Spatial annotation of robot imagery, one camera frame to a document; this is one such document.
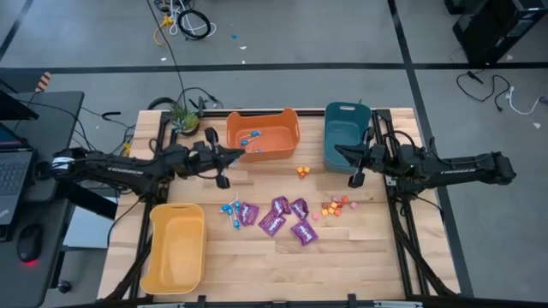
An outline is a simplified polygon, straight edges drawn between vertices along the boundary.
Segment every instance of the yellow bin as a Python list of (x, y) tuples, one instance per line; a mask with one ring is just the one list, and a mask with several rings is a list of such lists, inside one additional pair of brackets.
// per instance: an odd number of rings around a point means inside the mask
[(192, 292), (204, 276), (206, 223), (196, 204), (162, 204), (154, 223), (151, 261), (140, 287), (153, 295)]

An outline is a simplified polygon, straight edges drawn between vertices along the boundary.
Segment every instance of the orange bin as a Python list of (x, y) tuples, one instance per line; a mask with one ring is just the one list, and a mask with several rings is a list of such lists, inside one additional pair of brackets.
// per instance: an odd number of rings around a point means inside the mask
[[(241, 116), (233, 112), (226, 126), (229, 148), (245, 148), (247, 153), (240, 161), (246, 163), (289, 158), (301, 141), (299, 118), (291, 108), (279, 115)], [(253, 131), (259, 131), (260, 136), (253, 138)], [(248, 144), (241, 145), (243, 140), (248, 140)]]
[(206, 224), (196, 204), (162, 204), (150, 216), (154, 223), (151, 260), (140, 287), (149, 294), (192, 292), (204, 276)]

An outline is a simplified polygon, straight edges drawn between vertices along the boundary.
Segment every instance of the laptop keyboard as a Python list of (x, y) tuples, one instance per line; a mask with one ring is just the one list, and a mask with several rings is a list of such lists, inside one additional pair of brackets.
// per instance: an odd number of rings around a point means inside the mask
[(26, 162), (0, 162), (0, 195), (18, 193), (25, 180)]

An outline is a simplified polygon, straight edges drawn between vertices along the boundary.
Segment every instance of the red light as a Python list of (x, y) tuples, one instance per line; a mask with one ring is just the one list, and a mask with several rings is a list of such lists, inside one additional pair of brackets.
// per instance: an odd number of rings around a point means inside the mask
[(24, 264), (28, 267), (33, 267), (34, 265), (38, 264), (38, 260), (29, 261)]

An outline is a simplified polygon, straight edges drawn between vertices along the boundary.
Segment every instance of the potted plant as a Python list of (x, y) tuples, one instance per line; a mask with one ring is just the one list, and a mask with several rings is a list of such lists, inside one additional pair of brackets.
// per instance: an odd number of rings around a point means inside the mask
[(180, 104), (171, 105), (171, 121), (173, 129), (184, 136), (193, 136), (200, 128), (198, 116)]

